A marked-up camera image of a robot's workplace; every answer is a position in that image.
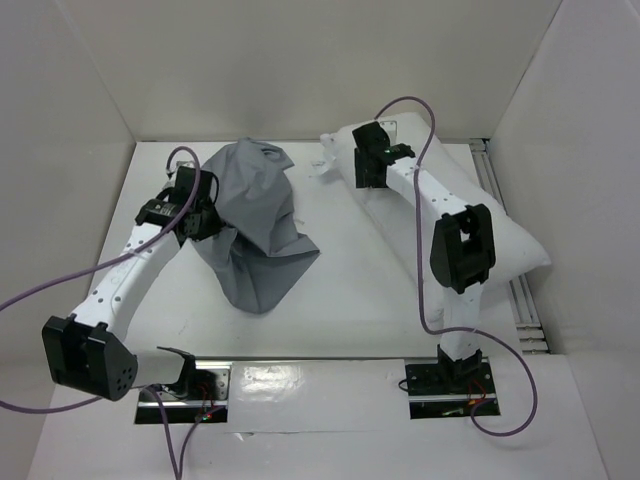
gray fabric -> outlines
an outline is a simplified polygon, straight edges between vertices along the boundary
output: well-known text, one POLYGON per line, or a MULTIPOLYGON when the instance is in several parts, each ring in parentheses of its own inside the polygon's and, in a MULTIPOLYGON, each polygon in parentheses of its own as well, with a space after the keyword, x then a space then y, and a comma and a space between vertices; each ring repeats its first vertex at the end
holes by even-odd
POLYGON ((283 172, 292 166, 281 148, 245 138, 202 167, 220 179, 216 208, 228 226, 193 245, 240 310, 274 308, 320 254, 293 222, 293 191, 283 172))

red wire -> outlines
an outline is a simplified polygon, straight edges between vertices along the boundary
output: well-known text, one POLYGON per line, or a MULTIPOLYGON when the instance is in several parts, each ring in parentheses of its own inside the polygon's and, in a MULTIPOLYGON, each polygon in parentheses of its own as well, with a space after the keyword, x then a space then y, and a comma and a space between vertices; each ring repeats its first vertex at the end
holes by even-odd
POLYGON ((481 400, 484 400, 485 398, 487 398, 487 391, 484 389, 482 384, 478 380, 476 380, 475 378, 473 379, 473 383, 475 383, 478 386, 478 388, 480 388, 480 390, 482 391, 481 400))
POLYGON ((478 386, 478 388, 482 392, 482 398, 480 398, 478 400, 476 400, 476 399, 471 400, 471 393, 472 393, 471 392, 471 383, 469 383, 469 385, 468 385, 469 386, 469 406, 475 405, 476 403, 479 403, 479 402, 482 402, 485 398, 487 398, 487 391, 484 389, 482 384, 478 380, 476 380, 475 378, 473 379, 472 383, 475 383, 478 386))

black bracket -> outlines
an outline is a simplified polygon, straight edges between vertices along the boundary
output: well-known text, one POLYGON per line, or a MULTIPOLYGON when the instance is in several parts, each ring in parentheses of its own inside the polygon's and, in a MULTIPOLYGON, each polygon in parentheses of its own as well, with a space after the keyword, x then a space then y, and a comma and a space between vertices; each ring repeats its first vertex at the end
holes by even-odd
POLYGON ((444 214, 435 225, 429 263, 438 283, 458 294, 484 283, 496 264, 489 209, 480 204, 455 215, 444 214))
POLYGON ((55 383, 108 400, 120 400, 138 373, 135 355, 113 335, 107 324, 75 322, 75 316, 51 317, 42 340, 55 383))
POLYGON ((378 122, 353 131, 356 188, 387 188, 387 167, 404 157, 415 157, 411 147, 401 143, 391 146, 389 135, 378 122))
POLYGON ((209 385, 215 382, 216 376, 213 373, 196 368, 196 357, 192 353, 172 347, 158 347, 158 350, 175 353, 184 359, 178 380, 175 383, 163 385, 172 396, 183 399, 193 395, 194 392, 200 394, 198 384, 209 385))

white cushion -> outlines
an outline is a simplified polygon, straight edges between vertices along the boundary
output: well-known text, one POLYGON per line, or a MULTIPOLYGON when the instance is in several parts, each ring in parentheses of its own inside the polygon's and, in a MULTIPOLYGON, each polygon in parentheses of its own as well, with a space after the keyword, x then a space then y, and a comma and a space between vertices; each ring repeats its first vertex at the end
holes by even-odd
MULTIPOLYGON (((405 143, 419 155, 430 132, 430 127, 417 113, 403 113, 380 118, 397 122, 396 143, 405 143)), ((337 133, 323 136, 327 155, 335 163, 349 185, 356 200, 364 207, 385 241, 391 246, 406 271, 417 283, 415 210, 400 194, 391 189, 356 189, 352 132, 368 120, 341 128, 337 133)), ((500 204, 479 188, 443 148, 437 137, 425 155, 423 168, 443 186, 470 205, 483 203, 491 211, 496 248, 496 265, 489 272, 486 288, 503 285, 511 279, 551 261, 542 245, 524 228, 511 220, 500 204)), ((442 320, 443 289, 429 266, 429 253, 434 225, 423 222, 424 242, 424 294, 427 321, 437 326, 442 320)))

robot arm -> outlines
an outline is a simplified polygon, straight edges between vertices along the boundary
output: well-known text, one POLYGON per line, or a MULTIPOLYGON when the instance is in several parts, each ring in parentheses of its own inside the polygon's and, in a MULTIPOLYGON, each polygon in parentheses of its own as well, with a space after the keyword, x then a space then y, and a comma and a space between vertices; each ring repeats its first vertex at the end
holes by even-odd
MULTIPOLYGON (((55 383, 110 400, 122 398, 136 380, 145 383, 146 378, 141 377, 147 375, 140 372, 138 358, 125 346, 129 324, 155 279, 184 242, 203 240, 223 228, 210 198, 214 178, 211 172, 201 172, 195 201, 173 231, 113 266, 67 318, 54 316, 45 324, 42 338, 55 383)), ((140 210, 123 254, 147 243, 177 216, 194 182, 194 169, 178 168, 175 185, 140 210)), ((194 359, 185 352, 167 350, 179 355, 172 356, 172 363, 182 366, 178 380, 184 381, 191 368, 187 363, 194 359)))
MULTIPOLYGON (((377 122, 354 130, 353 136, 356 187, 391 188, 415 207, 416 161, 411 148, 391 146, 377 122)), ((484 205, 469 206, 426 170, 420 171, 418 185, 422 221, 434 226, 430 266, 444 289, 444 329, 477 328, 483 284, 495 265, 491 213, 484 205)), ((482 361, 477 336, 444 333, 438 360, 453 382, 473 373, 482 361)))

